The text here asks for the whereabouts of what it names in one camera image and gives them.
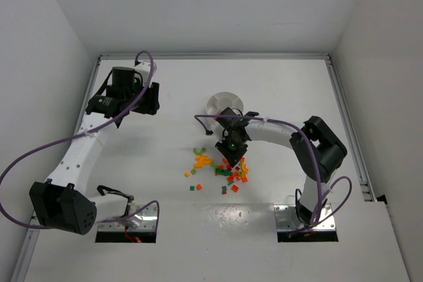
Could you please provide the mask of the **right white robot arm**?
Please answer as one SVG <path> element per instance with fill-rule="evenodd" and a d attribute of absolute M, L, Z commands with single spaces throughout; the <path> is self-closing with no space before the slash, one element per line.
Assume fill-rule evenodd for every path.
<path fill-rule="evenodd" d="M 348 154 L 346 147 L 318 116 L 296 127 L 292 123 L 258 120 L 257 115 L 257 112 L 248 112 L 241 116 L 230 108 L 224 109 L 216 117 L 223 128 L 216 149 L 232 167 L 246 154 L 249 141 L 265 141 L 291 149 L 306 175 L 302 194 L 295 203 L 296 217 L 304 225 L 315 224 L 332 175 Z"/>

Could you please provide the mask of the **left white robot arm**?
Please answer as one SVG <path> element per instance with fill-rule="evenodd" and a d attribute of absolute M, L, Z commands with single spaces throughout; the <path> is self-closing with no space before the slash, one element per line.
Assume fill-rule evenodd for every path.
<path fill-rule="evenodd" d="M 109 219 L 125 229 L 140 225 L 132 195 L 106 186 L 98 186 L 93 197 L 85 192 L 97 159 L 124 119 L 122 111 L 157 113 L 159 84 L 150 79 L 156 70 L 156 64 L 147 61 L 135 67 L 113 67 L 90 98 L 79 128 L 81 137 L 71 142 L 46 180 L 33 183 L 29 191 L 42 226 L 85 235 Z"/>

